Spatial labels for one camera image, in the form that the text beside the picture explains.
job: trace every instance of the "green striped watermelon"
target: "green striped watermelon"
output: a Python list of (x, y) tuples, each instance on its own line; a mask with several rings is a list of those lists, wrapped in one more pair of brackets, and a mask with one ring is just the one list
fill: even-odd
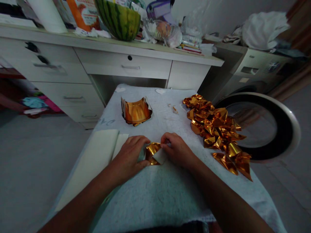
[(135, 39), (140, 26), (140, 15), (136, 11), (106, 0), (95, 0), (95, 5), (114, 37), (125, 41)]

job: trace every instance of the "door rim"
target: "door rim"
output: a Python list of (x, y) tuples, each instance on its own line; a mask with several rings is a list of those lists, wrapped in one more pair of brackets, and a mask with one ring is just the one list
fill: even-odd
[(278, 101), (278, 100), (276, 100), (276, 99), (274, 99), (274, 98), (272, 98), (270, 96), (267, 96), (267, 95), (264, 95), (264, 94), (261, 94), (261, 93), (239, 92), (239, 93), (228, 95), (227, 97), (223, 98), (221, 101), (219, 101), (215, 105), (215, 107), (218, 107), (217, 105), (219, 105), (222, 101), (226, 100), (227, 98), (230, 98), (230, 97), (236, 96), (236, 95), (254, 95), (254, 96), (262, 97), (262, 98), (264, 98), (264, 99), (266, 99), (268, 101), (271, 101), (272, 103), (277, 105), (281, 110), (283, 110), (283, 112), (288, 116), (289, 121), (291, 123), (292, 131), (293, 131), (293, 136), (292, 136), (292, 140), (291, 140), (290, 145), (280, 155), (278, 155), (276, 157), (273, 157), (271, 159), (251, 160), (251, 162), (254, 162), (254, 163), (267, 163), (267, 162), (278, 161), (278, 160), (286, 157), (287, 155), (293, 153), (296, 150), (296, 148), (299, 145), (300, 139), (301, 139), (301, 130), (300, 130), (300, 126), (299, 126), (297, 118), (295, 117), (295, 115), (292, 113), (292, 111), (286, 105), (284, 105), (280, 101)]

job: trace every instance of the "orange package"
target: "orange package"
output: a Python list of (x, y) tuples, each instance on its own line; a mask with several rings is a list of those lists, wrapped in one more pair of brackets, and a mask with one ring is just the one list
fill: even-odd
[(85, 31), (100, 30), (98, 12), (93, 0), (67, 0), (77, 26)]

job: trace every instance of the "door glass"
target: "door glass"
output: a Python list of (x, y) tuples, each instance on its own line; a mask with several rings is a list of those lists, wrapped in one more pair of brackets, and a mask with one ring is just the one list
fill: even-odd
[(271, 142), (277, 132), (277, 125), (272, 114), (264, 107), (250, 102), (238, 102), (226, 107), (228, 115), (242, 127), (241, 134), (247, 136), (238, 141), (238, 145), (257, 148)]

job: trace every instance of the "hand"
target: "hand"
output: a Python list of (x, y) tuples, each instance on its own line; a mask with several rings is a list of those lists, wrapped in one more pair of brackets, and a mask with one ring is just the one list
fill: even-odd
[(173, 163), (186, 169), (192, 168), (198, 161), (198, 157), (176, 133), (165, 133), (161, 138), (161, 147)]
[(129, 137), (117, 156), (106, 167), (105, 170), (115, 186), (127, 182), (144, 167), (150, 165), (147, 160), (137, 163), (139, 153), (145, 143), (150, 143), (145, 136)]

